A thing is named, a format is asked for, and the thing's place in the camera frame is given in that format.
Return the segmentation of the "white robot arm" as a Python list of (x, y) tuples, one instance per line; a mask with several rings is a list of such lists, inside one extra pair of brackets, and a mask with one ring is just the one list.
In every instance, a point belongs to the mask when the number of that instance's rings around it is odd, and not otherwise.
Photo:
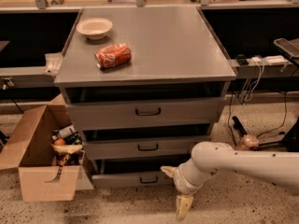
[(192, 148), (191, 157), (178, 167), (162, 166), (179, 192), (176, 218), (188, 214), (194, 194), (221, 171), (235, 172), (299, 192), (299, 153), (248, 151), (233, 149), (226, 143), (200, 142)]

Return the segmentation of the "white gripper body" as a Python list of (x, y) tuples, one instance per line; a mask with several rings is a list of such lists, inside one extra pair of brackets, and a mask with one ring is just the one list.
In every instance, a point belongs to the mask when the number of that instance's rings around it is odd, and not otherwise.
[(181, 168), (176, 167), (173, 175), (175, 187), (184, 195), (194, 195), (202, 186), (195, 186), (184, 176)]

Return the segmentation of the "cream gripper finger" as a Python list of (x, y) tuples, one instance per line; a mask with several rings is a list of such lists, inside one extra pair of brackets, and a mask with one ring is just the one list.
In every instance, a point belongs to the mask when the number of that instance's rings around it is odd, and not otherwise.
[(168, 176), (173, 178), (175, 171), (176, 171), (176, 167), (172, 167), (172, 166), (162, 166), (161, 170)]
[(176, 198), (176, 217), (182, 221), (188, 214), (193, 202), (192, 195), (180, 194)]

